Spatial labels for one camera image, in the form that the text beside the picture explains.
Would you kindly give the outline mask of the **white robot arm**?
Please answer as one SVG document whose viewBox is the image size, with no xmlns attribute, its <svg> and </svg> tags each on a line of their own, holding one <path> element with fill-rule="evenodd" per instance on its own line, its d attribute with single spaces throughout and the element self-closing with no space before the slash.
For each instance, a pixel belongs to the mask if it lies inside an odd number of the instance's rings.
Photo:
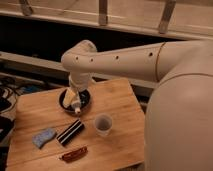
<svg viewBox="0 0 213 171">
<path fill-rule="evenodd" d="M 148 81 L 146 171 L 213 171 L 213 41 L 148 44 L 99 52 L 89 40 L 67 50 L 71 85 L 91 73 Z"/>
</svg>

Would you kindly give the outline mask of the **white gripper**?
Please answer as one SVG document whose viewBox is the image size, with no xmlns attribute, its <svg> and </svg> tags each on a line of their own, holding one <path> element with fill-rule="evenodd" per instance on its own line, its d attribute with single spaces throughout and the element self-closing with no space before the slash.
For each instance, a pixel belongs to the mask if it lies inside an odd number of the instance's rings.
<svg viewBox="0 0 213 171">
<path fill-rule="evenodd" d="M 76 93 L 78 94 L 78 99 L 81 102 L 81 93 L 89 87 L 92 77 L 88 73 L 75 73 L 72 72 L 69 74 L 69 86 L 65 92 L 63 106 L 65 108 L 69 107 Z"/>
</svg>

